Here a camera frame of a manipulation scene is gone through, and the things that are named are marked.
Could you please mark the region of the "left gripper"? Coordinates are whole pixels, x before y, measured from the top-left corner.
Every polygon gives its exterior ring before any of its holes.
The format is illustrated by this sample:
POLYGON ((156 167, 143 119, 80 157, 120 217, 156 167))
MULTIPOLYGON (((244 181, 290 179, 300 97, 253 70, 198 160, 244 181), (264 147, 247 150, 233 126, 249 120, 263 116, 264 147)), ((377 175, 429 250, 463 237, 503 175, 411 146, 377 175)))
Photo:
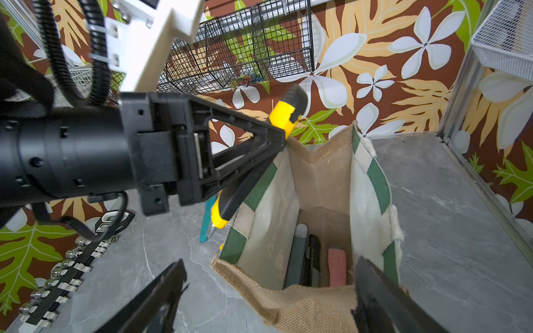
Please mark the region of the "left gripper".
POLYGON ((35 116, 35 104, 1 117, 1 207, 136 190, 145 215, 168 210, 168 198, 193 205, 221 193, 240 204, 285 147, 270 121, 184 94, 127 93, 118 107, 57 108, 35 116), (212 151, 216 119, 252 134, 212 151), (213 169, 208 175, 208 158, 213 169))

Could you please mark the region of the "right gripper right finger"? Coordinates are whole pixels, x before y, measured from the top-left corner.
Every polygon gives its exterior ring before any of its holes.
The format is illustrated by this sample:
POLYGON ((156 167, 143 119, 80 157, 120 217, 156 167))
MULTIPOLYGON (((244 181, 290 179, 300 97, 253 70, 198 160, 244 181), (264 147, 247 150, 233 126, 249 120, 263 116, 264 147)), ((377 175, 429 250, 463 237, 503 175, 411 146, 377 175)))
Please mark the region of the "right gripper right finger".
POLYGON ((359 332, 446 332, 370 260, 355 266, 357 307, 351 311, 359 332))

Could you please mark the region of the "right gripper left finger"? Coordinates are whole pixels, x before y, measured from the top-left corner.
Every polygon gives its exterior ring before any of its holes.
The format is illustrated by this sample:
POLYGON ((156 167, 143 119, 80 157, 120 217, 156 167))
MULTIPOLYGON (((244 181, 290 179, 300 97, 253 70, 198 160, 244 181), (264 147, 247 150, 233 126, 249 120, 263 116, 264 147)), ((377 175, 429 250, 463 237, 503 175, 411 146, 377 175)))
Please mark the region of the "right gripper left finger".
POLYGON ((173 332, 178 303, 188 288, 183 260, 170 264, 97 332, 173 332))

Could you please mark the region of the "yellow black utility knife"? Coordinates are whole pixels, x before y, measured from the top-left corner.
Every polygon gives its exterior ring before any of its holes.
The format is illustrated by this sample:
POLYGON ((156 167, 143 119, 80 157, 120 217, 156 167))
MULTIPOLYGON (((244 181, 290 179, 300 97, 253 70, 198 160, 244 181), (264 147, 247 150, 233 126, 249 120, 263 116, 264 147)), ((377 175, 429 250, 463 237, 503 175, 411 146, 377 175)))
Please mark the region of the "yellow black utility knife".
POLYGON ((237 208, 244 202, 244 199, 265 174, 269 165, 285 147, 287 139, 305 113, 307 105, 308 96, 299 85, 291 86, 276 104, 266 120, 268 124, 280 129, 280 133, 275 132, 273 137, 269 139, 269 143, 275 149, 260 162, 256 158, 245 156, 242 158, 253 166, 231 180, 218 194, 211 210, 211 221, 214 227, 222 229, 228 224, 237 212, 237 208))

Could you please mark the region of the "pink art knife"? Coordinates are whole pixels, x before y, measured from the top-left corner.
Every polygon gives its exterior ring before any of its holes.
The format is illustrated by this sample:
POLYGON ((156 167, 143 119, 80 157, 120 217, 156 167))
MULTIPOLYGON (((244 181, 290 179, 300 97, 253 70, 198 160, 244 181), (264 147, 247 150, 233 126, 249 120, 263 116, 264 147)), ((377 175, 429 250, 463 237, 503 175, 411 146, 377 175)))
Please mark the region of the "pink art knife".
POLYGON ((344 250, 329 248, 328 272, 330 287, 341 287, 347 284, 347 258, 344 250))

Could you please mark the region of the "teal art knife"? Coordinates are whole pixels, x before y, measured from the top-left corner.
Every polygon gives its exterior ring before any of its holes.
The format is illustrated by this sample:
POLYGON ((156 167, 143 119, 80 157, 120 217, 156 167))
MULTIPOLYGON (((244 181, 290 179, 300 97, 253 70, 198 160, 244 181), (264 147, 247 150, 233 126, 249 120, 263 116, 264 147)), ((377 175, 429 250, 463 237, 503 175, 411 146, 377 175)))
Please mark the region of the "teal art knife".
POLYGON ((213 196, 212 198, 209 198, 205 202, 205 211, 203 214, 203 220, 201 224, 201 231, 199 235, 199 241, 201 243, 205 243, 209 240, 209 238, 212 237, 214 231, 216 230, 216 227, 213 226, 211 221, 211 212, 212 208, 214 207, 217 200, 217 196, 213 196))

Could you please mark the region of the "grey art knife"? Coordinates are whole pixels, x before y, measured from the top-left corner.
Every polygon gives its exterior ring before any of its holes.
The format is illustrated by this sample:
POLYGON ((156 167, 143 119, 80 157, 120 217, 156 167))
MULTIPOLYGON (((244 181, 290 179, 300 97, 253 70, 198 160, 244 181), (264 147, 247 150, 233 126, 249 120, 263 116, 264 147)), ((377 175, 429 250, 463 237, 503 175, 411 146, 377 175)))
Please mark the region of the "grey art knife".
POLYGON ((287 265, 284 288, 292 285, 305 284, 305 259, 308 243, 308 227, 299 223, 296 225, 291 253, 287 265))

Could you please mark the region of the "green burlap christmas pouch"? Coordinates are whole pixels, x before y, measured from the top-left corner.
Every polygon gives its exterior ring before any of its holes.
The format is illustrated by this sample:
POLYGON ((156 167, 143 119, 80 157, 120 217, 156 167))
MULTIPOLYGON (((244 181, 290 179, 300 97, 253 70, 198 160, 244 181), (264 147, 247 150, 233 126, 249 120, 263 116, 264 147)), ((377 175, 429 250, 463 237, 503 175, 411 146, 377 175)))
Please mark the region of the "green burlap christmas pouch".
POLYGON ((211 268, 282 332, 356 332, 354 267, 372 261, 399 282, 404 234, 371 140, 357 124, 317 147, 287 140, 230 220, 211 268), (320 287, 284 288, 296 225, 321 244, 320 287), (330 287, 328 250, 346 252, 347 284, 330 287))

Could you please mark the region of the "black metal utility knife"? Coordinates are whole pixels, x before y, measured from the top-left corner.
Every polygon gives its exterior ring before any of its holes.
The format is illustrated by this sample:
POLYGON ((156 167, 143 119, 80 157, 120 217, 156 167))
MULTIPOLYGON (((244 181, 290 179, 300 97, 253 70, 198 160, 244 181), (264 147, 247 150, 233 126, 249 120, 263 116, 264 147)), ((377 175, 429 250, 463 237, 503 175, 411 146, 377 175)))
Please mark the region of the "black metal utility knife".
POLYGON ((319 238, 311 234, 308 237, 308 247, 305 251, 302 284, 306 287, 320 287, 321 264, 320 264, 321 244, 319 238))

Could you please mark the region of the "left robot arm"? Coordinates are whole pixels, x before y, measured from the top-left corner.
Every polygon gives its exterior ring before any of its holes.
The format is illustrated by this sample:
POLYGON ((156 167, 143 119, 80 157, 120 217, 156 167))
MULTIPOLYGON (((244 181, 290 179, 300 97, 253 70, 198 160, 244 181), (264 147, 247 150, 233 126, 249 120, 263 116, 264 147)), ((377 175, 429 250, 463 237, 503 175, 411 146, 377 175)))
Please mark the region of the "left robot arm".
POLYGON ((202 98, 159 92, 176 38, 193 42, 202 1, 120 1, 129 22, 82 1, 93 79, 83 96, 72 78, 49 1, 33 6, 54 77, 28 66, 1 32, 1 223, 26 205, 47 223, 48 201, 104 198, 135 189, 147 216, 221 195, 230 219, 283 150, 307 103, 288 90, 267 120, 202 98))

